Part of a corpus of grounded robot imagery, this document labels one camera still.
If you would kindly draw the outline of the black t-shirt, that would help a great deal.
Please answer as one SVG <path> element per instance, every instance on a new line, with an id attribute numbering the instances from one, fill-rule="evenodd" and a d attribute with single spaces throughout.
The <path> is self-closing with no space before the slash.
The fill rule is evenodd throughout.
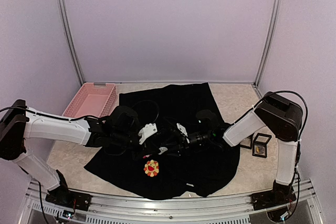
<path id="1" fill-rule="evenodd" d="M 99 147 L 86 170 L 111 184 L 141 197 L 165 200 L 191 191 L 206 197 L 226 186 L 235 176 L 240 148 L 223 140 L 228 128 L 207 83 L 169 85 L 164 88 L 122 93 L 119 105 L 132 108 L 141 125 L 154 122 L 157 133 L 148 138 L 158 148 L 170 130 L 186 128 L 190 155 L 153 154 L 132 160 L 129 150 Z M 159 173 L 144 172 L 147 161 L 159 163 Z"/>

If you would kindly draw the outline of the round blue pin badge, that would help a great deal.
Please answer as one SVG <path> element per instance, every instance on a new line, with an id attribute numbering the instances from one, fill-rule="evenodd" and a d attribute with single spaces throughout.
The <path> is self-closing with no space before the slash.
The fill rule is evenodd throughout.
<path id="1" fill-rule="evenodd" d="M 162 154 L 165 153 L 168 149 L 167 149 L 167 147 L 160 147 L 159 150 L 160 150 L 159 155 L 162 155 Z"/>

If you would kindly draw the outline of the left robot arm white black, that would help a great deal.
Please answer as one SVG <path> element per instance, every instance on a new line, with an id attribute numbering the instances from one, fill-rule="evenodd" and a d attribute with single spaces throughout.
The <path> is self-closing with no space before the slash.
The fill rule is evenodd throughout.
<path id="1" fill-rule="evenodd" d="M 2 109 L 1 159 L 16 163 L 48 191 L 53 201 L 66 206 L 75 202 L 63 174 L 51 168 L 25 147 L 28 138 L 45 138 L 75 143 L 85 147 L 118 147 L 140 150 L 157 133 L 154 122 L 141 125 L 130 107 L 118 106 L 108 116 L 85 115 L 69 118 L 39 112 L 16 100 Z"/>

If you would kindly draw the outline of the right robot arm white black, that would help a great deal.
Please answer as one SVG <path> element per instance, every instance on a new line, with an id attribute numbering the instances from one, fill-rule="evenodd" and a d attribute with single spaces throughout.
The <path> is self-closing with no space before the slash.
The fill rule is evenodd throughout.
<path id="1" fill-rule="evenodd" d="M 187 154 L 205 144 L 234 147 L 252 135 L 260 137 L 260 130 L 267 128 L 278 143 L 276 177 L 271 190 L 252 194 L 253 203 L 266 207 L 298 202 L 300 190 L 294 190 L 292 184 L 299 180 L 301 136 L 308 120 L 308 106 L 300 94 L 289 90 L 267 92 L 226 129 L 210 110 L 197 112 L 196 118 L 201 130 L 192 134 L 178 123 L 170 125 L 175 140 L 166 145 L 166 153 Z"/>

